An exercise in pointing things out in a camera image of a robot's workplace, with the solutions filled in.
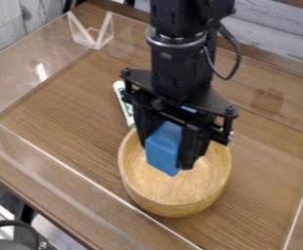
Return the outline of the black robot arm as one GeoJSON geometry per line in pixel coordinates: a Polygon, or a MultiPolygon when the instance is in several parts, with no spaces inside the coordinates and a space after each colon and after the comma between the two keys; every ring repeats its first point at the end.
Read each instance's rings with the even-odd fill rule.
{"type": "Polygon", "coordinates": [[[121,71],[146,162],[169,176],[193,168],[210,142],[230,141],[238,111],[212,79],[232,77],[214,68],[214,49],[217,36],[238,45],[221,24],[233,13],[234,0],[150,0],[150,69],[121,71]]]}

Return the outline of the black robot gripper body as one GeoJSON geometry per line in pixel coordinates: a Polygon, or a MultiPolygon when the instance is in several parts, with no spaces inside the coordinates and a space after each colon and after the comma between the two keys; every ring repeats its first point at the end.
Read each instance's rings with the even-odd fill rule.
{"type": "Polygon", "coordinates": [[[209,28],[180,37],[165,36],[149,28],[150,69],[121,70],[125,83],[121,95],[122,101],[132,106],[157,110],[161,124],[169,121],[181,129],[188,124],[209,125],[212,141],[225,145],[230,141],[232,121],[238,111],[212,89],[212,79],[220,76],[213,66],[217,36],[233,46],[238,45],[224,28],[209,28]]]}

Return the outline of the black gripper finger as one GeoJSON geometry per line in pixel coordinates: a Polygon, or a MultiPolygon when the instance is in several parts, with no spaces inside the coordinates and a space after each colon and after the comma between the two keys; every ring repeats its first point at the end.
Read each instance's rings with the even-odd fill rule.
{"type": "Polygon", "coordinates": [[[212,127],[188,124],[181,129],[178,147],[178,168],[190,170],[197,159],[205,155],[212,141],[212,127]]]}
{"type": "Polygon", "coordinates": [[[133,106],[133,118],[141,146],[145,145],[146,138],[160,126],[162,120],[158,111],[133,106]]]}

